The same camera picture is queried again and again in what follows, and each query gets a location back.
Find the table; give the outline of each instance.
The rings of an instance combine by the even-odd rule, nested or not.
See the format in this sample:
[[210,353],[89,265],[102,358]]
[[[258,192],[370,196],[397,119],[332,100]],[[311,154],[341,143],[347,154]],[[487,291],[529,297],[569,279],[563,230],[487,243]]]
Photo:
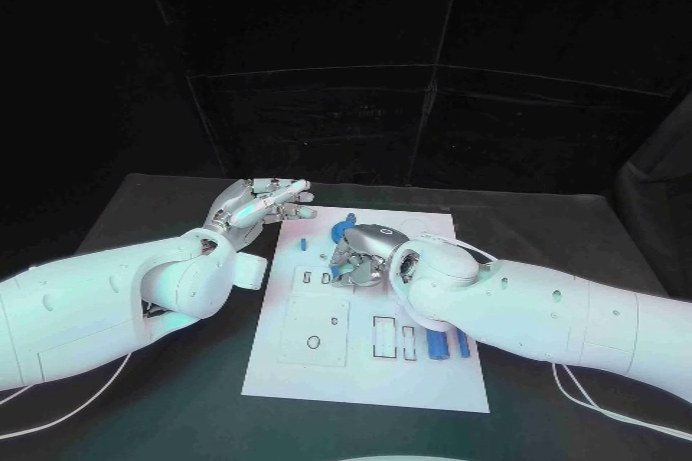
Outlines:
[[[227,179],[129,175],[79,253],[180,235],[203,223]],[[314,184],[314,204],[451,213],[456,237],[500,258],[664,294],[602,197]],[[245,249],[272,257],[279,226]],[[263,291],[234,289],[223,309],[131,358],[93,404],[48,430],[0,442],[0,459],[337,460],[415,454],[468,460],[692,459],[692,443],[625,425],[559,393],[549,365],[480,345],[491,414],[240,396]],[[1,432],[69,412],[119,361],[47,383],[0,408]],[[606,408],[692,431],[671,395],[576,369]]]

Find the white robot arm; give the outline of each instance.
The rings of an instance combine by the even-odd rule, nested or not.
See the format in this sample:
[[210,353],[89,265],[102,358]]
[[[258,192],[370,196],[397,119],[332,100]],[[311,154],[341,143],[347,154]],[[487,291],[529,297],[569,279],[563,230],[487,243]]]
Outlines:
[[201,228],[47,263],[0,283],[0,390],[72,376],[211,316],[266,260],[237,251],[266,223],[314,218],[304,180],[240,180]]
[[609,371],[692,403],[692,303],[497,260],[454,239],[423,234],[407,240],[383,226],[344,231],[331,264],[345,263],[354,269],[334,284],[387,279],[426,329],[455,326],[518,356]]

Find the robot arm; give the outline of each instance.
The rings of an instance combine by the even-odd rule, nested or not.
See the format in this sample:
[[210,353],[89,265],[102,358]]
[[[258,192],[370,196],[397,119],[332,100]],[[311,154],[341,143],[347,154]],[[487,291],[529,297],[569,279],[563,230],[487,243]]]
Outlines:
[[[344,239],[357,239],[353,230],[366,234],[358,228],[344,231]],[[383,278],[426,329],[455,326],[518,356],[609,371],[692,402],[692,303],[495,260],[480,251],[490,262],[478,263],[468,249],[478,251],[423,234],[387,257]],[[358,269],[348,279],[361,279]]]
[[54,261],[0,283],[0,390],[100,366],[211,316],[233,285],[259,289],[266,260],[237,251],[263,224],[314,218],[294,204],[311,201],[308,188],[304,180],[240,180],[203,228]]

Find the blue object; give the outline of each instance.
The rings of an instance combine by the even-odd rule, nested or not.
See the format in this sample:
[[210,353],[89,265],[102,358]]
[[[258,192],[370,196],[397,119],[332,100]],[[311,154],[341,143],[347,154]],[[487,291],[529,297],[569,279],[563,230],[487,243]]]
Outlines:
[[469,358],[471,352],[468,351],[468,340],[465,339],[465,333],[456,328],[456,338],[458,338],[458,350],[461,351],[461,357]]
[[449,347],[446,345],[446,334],[426,329],[428,336],[428,356],[429,359],[448,359]]
[[331,241],[335,244],[338,244],[338,241],[341,240],[343,231],[351,228],[354,225],[356,225],[356,215],[353,213],[348,213],[348,215],[345,216],[345,221],[335,223],[331,228]]

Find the cable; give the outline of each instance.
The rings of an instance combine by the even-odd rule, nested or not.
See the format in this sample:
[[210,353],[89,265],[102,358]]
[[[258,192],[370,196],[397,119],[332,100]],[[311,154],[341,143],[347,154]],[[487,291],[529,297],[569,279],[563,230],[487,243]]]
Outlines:
[[14,394],[10,394],[1,401],[0,401],[0,406],[12,398],[15,398],[31,386],[35,386],[34,384],[30,384],[24,388],[21,388]]
[[608,418],[615,419],[616,421],[621,421],[622,423],[634,424],[635,426],[641,426],[644,428],[653,429],[654,431],[658,431],[660,433],[664,433],[670,436],[674,436],[676,438],[684,439],[686,441],[692,441],[692,434],[684,433],[683,431],[678,431],[673,428],[668,428],[666,426],[658,426],[655,424],[645,423],[644,421],[640,421],[638,419],[629,418],[628,416],[624,416],[622,414],[614,413],[612,411],[608,411],[606,409],[602,409],[588,396],[586,390],[580,386],[580,383],[576,381],[576,377],[572,374],[572,371],[569,368],[562,364],[562,368],[565,368],[566,373],[569,374],[569,377],[572,378],[573,384],[579,388],[580,394],[586,398],[588,403],[583,403],[583,401],[579,401],[575,399],[569,393],[565,391],[565,388],[562,387],[562,383],[559,382],[559,377],[557,377],[557,370],[554,368],[554,364],[550,363],[552,365],[552,376],[554,378],[554,382],[557,383],[557,388],[562,391],[562,394],[570,399],[578,405],[583,406],[588,409],[592,409],[593,411],[598,411],[604,416]]
[[[115,381],[115,378],[118,377],[118,374],[119,372],[122,371],[122,368],[125,367],[125,363],[126,363],[126,360],[129,359],[129,355],[131,353],[125,356],[125,359],[122,360],[122,363],[113,373],[113,375],[110,376],[110,379],[108,380],[108,382],[103,384],[103,387],[96,391],[96,394],[93,394],[93,396],[86,400],[86,402],[70,412],[67,413],[61,418],[56,419],[54,421],[51,421],[50,423],[47,424],[43,424],[41,426],[35,426],[34,428],[28,428],[28,429],[24,429],[23,431],[17,431],[14,433],[7,433],[7,434],[1,434],[0,435],[0,440],[1,439],[7,439],[7,438],[14,438],[15,436],[21,436],[24,434],[28,434],[28,433],[34,433],[35,431],[40,431],[41,429],[46,429],[48,428],[50,426],[54,426],[57,423],[60,423],[61,421],[64,421],[69,417],[72,417],[89,404],[90,402],[97,398],[97,396],[100,395],[100,393],[105,391],[105,388],[108,388],[108,386],[110,385],[110,383]],[[14,393],[10,398],[12,398],[21,391],[18,391],[17,393]]]

